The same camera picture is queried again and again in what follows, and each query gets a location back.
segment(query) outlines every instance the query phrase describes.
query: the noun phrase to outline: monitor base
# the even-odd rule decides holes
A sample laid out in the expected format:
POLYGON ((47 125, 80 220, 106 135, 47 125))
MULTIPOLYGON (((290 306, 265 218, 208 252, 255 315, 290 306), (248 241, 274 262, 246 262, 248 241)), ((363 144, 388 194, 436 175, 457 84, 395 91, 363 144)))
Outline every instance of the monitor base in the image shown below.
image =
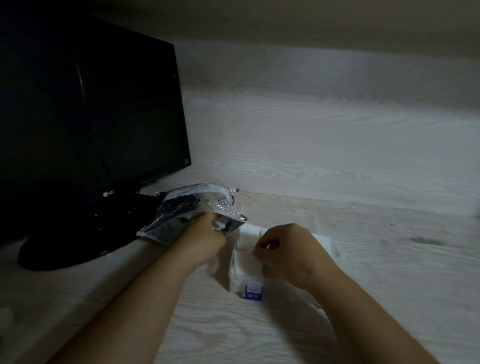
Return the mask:
POLYGON ((49 224, 20 248, 18 264, 29 270, 54 270, 88 262, 137 238, 155 218, 159 200, 144 194, 109 197, 49 224))

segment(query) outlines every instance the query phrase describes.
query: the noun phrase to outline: blue tab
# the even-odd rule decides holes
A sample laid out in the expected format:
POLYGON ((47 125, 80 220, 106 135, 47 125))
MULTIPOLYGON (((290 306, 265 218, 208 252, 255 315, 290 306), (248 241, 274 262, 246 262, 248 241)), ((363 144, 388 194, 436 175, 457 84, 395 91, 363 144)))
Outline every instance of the blue tab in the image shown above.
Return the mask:
POLYGON ((264 294, 263 287, 255 287, 255 286, 245 286, 245 294, 243 296, 246 300, 252 301, 261 301, 262 296, 264 294))

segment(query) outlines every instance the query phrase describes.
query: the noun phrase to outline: desk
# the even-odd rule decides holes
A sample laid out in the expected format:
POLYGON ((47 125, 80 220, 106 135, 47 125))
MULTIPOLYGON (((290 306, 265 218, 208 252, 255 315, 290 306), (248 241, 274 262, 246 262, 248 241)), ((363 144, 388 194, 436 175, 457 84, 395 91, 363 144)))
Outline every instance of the desk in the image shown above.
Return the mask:
MULTIPOLYGON (((478 362, 478 219, 245 192, 236 201, 252 224, 294 221, 330 236, 342 269, 442 363, 478 362)), ((186 281, 156 363, 338 363, 318 307, 228 292, 234 239, 186 281)), ((31 272, 16 265, 20 245, 0 251, 0 305, 15 316, 0 364, 44 363, 164 249, 136 240, 79 266, 31 272)))

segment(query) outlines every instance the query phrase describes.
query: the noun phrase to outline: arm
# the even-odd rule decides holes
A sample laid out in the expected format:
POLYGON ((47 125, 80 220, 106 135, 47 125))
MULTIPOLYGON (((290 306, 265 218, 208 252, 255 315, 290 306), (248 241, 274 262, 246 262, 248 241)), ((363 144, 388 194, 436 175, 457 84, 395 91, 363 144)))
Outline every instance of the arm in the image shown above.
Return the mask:
POLYGON ((214 213, 192 219, 175 243, 132 280, 49 364, 151 364, 187 277, 218 253, 225 237, 214 213))
POLYGON ((307 229, 296 224, 276 226, 258 241, 253 255, 294 286, 312 294, 353 362, 438 363, 340 270, 307 229))

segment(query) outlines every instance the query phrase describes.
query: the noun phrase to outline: plastic bag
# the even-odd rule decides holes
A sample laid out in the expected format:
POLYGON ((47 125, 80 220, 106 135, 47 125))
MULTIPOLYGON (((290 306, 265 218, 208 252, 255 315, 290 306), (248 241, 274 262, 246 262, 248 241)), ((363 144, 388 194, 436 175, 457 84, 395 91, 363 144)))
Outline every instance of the plastic bag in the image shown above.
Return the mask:
POLYGON ((233 193, 237 191, 225 185, 199 183, 162 193, 155 219, 137 236, 169 245, 192 216, 209 211, 223 215, 214 220, 212 228, 228 236, 248 220, 233 206, 233 193))

